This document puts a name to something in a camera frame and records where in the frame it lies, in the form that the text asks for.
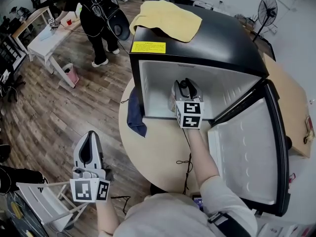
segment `dark blue cloth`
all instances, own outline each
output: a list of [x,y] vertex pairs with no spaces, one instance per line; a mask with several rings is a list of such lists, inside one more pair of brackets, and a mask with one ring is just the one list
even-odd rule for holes
[[145,137],[147,127],[143,123],[138,97],[135,88],[132,89],[128,100],[127,125],[139,135]]

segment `red cup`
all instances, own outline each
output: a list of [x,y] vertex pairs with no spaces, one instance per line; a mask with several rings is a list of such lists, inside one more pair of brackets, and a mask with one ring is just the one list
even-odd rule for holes
[[67,22],[68,25],[72,24],[71,19],[68,19],[66,22]]

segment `open fridge door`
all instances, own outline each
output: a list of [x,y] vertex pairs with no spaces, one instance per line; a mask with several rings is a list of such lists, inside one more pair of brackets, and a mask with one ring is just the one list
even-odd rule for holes
[[252,209],[282,216],[288,207],[288,154],[278,95],[263,82],[208,132],[226,185]]

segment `black wrist strap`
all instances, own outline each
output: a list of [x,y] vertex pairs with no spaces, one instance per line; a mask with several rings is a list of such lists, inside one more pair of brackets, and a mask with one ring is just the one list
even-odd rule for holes
[[227,213],[217,212],[208,222],[212,231],[219,231],[225,237],[251,237],[246,229]]

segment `yellow cloth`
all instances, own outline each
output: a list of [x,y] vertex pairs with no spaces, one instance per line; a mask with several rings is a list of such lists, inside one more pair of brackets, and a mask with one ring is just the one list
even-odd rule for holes
[[172,38],[189,42],[198,32],[201,22],[200,17],[173,3],[164,0],[146,1],[140,6],[140,13],[134,18],[129,29],[135,34],[137,26],[158,27]]

